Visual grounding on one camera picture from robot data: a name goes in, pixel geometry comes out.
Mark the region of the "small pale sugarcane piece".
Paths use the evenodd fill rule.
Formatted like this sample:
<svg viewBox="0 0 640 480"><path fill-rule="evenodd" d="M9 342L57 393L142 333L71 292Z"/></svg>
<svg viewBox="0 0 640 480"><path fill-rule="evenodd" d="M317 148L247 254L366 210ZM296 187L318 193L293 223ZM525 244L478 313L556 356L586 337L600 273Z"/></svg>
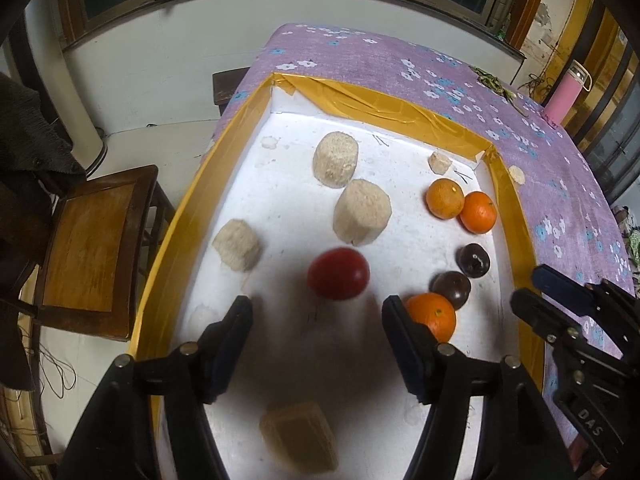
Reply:
<svg viewBox="0 0 640 480"><path fill-rule="evenodd" d="M520 167L512 165L509 167L509 174L512 178L512 180L517 183L518 185L524 185L526 182L526 175L524 174L524 171L521 170Z"/></svg>

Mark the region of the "yellow taped foam box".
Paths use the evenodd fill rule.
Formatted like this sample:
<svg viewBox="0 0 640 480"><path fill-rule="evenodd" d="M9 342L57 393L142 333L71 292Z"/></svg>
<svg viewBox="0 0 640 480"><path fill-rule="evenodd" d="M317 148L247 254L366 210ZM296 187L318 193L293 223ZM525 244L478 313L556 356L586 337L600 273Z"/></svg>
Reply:
<svg viewBox="0 0 640 480"><path fill-rule="evenodd" d="M250 297L254 325L229 389L205 410L233 479L293 479L262 430L297 404L326 418L333 479L399 479L428 409L407 392L381 323L390 295L423 294L477 242L490 258L452 343L544 349L511 313L535 264L495 142L437 113L331 79L269 75L206 155L160 248L132 345L164 356Z"/></svg>

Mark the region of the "wooden chair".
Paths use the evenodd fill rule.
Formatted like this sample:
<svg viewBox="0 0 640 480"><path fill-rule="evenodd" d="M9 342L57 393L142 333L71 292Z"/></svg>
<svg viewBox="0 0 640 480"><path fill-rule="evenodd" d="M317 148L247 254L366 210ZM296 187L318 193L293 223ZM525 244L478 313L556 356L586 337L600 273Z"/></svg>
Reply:
<svg viewBox="0 0 640 480"><path fill-rule="evenodd" d="M38 322L128 340L139 289L174 214L154 165L75 186L55 206L54 230L36 285Z"/></svg>

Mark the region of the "tiny pale sugarcane bit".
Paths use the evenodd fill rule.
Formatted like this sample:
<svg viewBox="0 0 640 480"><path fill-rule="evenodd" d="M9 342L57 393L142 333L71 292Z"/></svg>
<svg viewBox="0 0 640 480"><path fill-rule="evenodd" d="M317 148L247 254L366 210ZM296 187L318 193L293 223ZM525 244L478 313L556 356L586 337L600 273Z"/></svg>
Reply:
<svg viewBox="0 0 640 480"><path fill-rule="evenodd" d="M452 164L451 159L441 152L432 153L427 159L427 162L434 174L438 174L439 176L446 174Z"/></svg>

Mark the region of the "purple floral tablecloth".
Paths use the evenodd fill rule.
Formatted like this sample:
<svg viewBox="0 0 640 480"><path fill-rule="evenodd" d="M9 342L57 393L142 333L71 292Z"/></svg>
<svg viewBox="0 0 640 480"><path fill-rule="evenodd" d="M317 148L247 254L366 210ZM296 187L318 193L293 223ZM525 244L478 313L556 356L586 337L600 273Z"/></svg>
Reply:
<svg viewBox="0 0 640 480"><path fill-rule="evenodd" d="M609 280L626 292L634 289L620 228L585 157L527 96L511 105L481 84L471 66L420 44L343 26L288 23L258 51L216 136L272 73L370 88L484 136L506 166L524 172L518 198L537 261L579 284Z"/></svg>

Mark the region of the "red tomato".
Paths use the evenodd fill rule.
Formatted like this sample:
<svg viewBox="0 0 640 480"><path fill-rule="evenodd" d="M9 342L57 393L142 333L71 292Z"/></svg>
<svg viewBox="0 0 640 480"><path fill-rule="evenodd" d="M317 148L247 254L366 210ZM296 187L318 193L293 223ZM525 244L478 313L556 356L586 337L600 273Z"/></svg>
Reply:
<svg viewBox="0 0 640 480"><path fill-rule="evenodd" d="M314 259L307 285L320 298L343 301L360 295L370 281L367 259L355 249L337 247Z"/></svg>

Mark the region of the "pale sugarcane cylinder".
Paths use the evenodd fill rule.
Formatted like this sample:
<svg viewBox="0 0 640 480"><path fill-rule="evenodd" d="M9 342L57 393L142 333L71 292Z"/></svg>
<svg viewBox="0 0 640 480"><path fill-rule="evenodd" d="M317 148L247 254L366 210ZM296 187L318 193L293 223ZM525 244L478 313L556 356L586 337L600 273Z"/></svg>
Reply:
<svg viewBox="0 0 640 480"><path fill-rule="evenodd" d="M335 205L333 231L346 244L369 245L386 229L392 212L390 196L382 188L367 180L351 180Z"/></svg>
<svg viewBox="0 0 640 480"><path fill-rule="evenodd" d="M328 133L317 145L312 158L312 173L329 188L344 188L355 173L359 146L349 134Z"/></svg>

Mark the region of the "pale sugarcane slice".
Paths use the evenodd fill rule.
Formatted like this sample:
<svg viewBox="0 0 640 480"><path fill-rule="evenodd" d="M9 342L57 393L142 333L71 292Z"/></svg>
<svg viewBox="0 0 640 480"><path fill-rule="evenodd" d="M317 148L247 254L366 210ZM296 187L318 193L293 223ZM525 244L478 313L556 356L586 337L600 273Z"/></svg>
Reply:
<svg viewBox="0 0 640 480"><path fill-rule="evenodd" d="M235 272L249 271L258 261L262 244L254 230L239 219L229 220L213 240L221 261Z"/></svg>

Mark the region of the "large pale sugarcane chunk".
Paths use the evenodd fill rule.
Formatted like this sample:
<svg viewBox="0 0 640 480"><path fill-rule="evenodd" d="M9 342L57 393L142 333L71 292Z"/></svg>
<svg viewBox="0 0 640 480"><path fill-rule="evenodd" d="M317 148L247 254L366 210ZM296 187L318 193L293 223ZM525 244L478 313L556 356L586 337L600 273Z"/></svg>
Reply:
<svg viewBox="0 0 640 480"><path fill-rule="evenodd" d="M259 430L280 468L292 474L325 474L337 470L334 434L316 402L280 406L265 412Z"/></svg>

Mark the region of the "dark plum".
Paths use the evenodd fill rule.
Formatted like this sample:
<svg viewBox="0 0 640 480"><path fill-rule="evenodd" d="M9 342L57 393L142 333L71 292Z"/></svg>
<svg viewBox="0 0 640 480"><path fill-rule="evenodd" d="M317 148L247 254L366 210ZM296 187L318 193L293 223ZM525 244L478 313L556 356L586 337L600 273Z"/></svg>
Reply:
<svg viewBox="0 0 640 480"><path fill-rule="evenodd" d="M458 271L439 273L431 282L431 291L445 297L454 310L461 309L469 299L471 281Z"/></svg>
<svg viewBox="0 0 640 480"><path fill-rule="evenodd" d="M457 265L468 278L482 278L490 269L486 250L477 243L467 244L456 253Z"/></svg>

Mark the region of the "pale sugarcane cylinder back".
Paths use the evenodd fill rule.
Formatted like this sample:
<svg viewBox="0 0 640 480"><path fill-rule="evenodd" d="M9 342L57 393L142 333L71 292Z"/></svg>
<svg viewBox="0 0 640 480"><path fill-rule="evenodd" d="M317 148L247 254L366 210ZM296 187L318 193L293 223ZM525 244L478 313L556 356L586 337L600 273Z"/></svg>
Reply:
<svg viewBox="0 0 640 480"><path fill-rule="evenodd" d="M312 173L329 188L344 188L355 173L359 146L349 134L328 133L317 145L312 158Z"/></svg>

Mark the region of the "green vegetable pile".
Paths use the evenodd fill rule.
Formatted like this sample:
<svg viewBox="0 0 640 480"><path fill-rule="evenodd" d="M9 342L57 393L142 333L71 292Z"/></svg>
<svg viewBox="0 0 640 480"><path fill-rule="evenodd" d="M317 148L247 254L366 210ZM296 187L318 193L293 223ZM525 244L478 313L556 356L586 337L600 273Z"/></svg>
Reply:
<svg viewBox="0 0 640 480"><path fill-rule="evenodd" d="M510 104L515 103L515 99L518 97L515 92L506 88L500 79L495 75L482 70L479 67L471 66L472 72L477 76L477 81L487 89L494 92L497 96L502 96L506 102Z"/></svg>

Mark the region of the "large orange mandarin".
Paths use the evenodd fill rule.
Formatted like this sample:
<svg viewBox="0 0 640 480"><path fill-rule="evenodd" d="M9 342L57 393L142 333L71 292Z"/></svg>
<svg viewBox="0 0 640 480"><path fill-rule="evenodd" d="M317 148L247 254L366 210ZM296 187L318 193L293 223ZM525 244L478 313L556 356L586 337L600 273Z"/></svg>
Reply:
<svg viewBox="0 0 640 480"><path fill-rule="evenodd" d="M450 341L457 328L456 310L436 292L410 297L406 308L413 322L425 325L438 342Z"/></svg>

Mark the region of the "pale sugarcane cylinder front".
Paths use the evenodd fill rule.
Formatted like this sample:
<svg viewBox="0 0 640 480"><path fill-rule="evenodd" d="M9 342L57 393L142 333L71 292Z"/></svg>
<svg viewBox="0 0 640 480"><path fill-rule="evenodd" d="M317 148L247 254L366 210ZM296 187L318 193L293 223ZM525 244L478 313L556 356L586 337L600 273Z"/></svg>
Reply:
<svg viewBox="0 0 640 480"><path fill-rule="evenodd" d="M333 231L346 244L369 245L386 229L392 212L390 196L382 188L367 180L351 180L335 205Z"/></svg>

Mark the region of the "small mandarin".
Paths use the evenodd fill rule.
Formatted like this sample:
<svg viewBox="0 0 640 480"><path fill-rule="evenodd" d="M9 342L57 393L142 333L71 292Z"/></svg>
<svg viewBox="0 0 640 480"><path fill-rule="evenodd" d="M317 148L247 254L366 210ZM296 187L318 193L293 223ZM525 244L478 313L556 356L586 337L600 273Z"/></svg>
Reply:
<svg viewBox="0 0 640 480"><path fill-rule="evenodd" d="M485 234L496 224L498 210L492 199L484 192L474 191L465 196L458 218L469 232Z"/></svg>
<svg viewBox="0 0 640 480"><path fill-rule="evenodd" d="M463 209L464 199L461 186L447 178L435 180L424 194L428 211L440 220L456 218Z"/></svg>

